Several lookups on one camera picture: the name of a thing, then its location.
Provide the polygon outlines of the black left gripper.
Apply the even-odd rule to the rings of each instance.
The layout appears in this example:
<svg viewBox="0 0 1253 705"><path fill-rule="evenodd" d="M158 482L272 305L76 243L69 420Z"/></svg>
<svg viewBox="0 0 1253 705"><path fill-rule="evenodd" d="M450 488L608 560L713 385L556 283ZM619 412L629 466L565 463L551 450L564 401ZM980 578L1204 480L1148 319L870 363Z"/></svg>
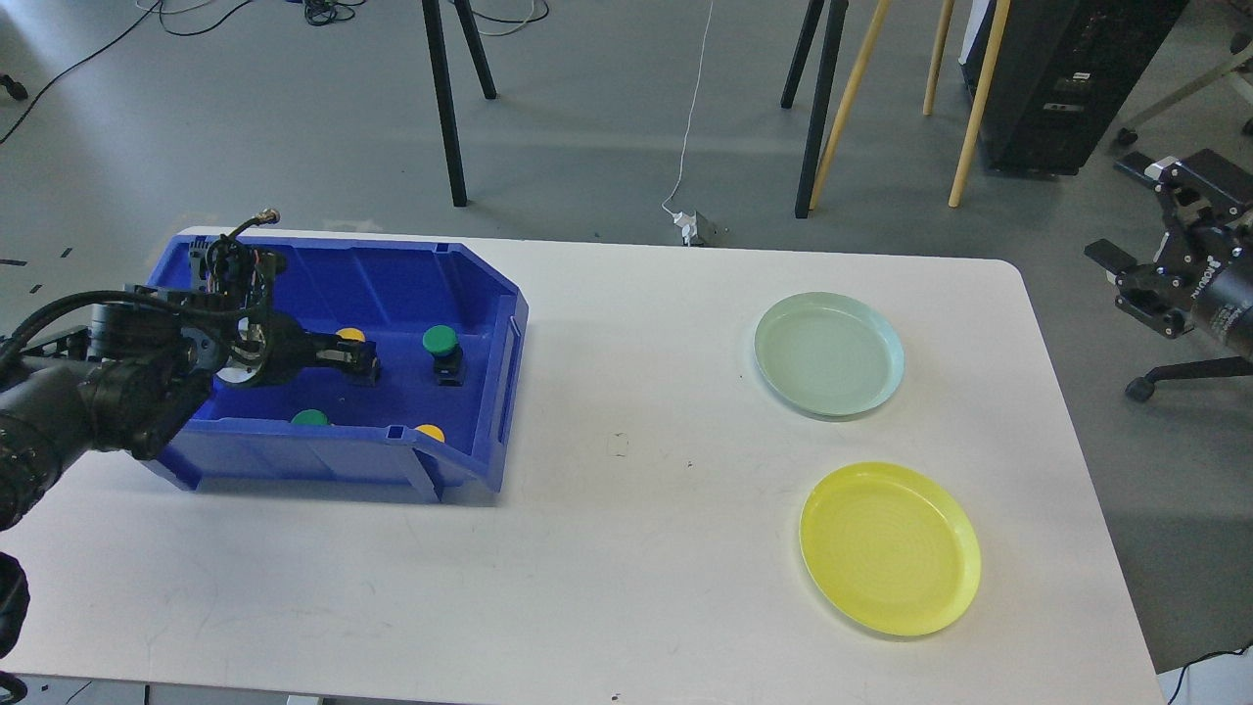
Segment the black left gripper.
<svg viewBox="0 0 1253 705"><path fill-rule="evenodd" d="M377 383L382 371L373 341L307 333L284 312L222 326L216 343L222 366L214 378L234 388L287 384L309 366L340 371L350 383Z"/></svg>

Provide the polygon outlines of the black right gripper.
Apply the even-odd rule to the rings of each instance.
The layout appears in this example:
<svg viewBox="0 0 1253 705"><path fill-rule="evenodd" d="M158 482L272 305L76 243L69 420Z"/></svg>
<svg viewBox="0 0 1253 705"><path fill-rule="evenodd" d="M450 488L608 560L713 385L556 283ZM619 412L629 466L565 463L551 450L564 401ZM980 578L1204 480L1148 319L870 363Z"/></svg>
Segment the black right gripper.
<svg viewBox="0 0 1253 705"><path fill-rule="evenodd" d="M1163 338L1202 331L1249 358L1250 172L1213 149L1158 162L1130 152L1115 167L1154 193L1163 222L1154 260L1139 262L1106 238L1085 245L1115 286L1116 308Z"/></svg>

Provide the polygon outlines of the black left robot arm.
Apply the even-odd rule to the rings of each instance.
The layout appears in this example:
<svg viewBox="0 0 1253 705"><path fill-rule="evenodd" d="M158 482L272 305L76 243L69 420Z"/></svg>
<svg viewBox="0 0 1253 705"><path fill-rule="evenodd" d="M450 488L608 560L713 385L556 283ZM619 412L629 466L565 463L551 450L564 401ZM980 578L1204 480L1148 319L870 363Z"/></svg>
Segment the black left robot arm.
<svg viewBox="0 0 1253 705"><path fill-rule="evenodd" d="M86 291L3 339L1 523L13 528L84 452L154 460L213 394L279 387L308 367L375 384L371 341L304 331L274 306L284 255L247 245L264 210L188 250L190 286Z"/></svg>

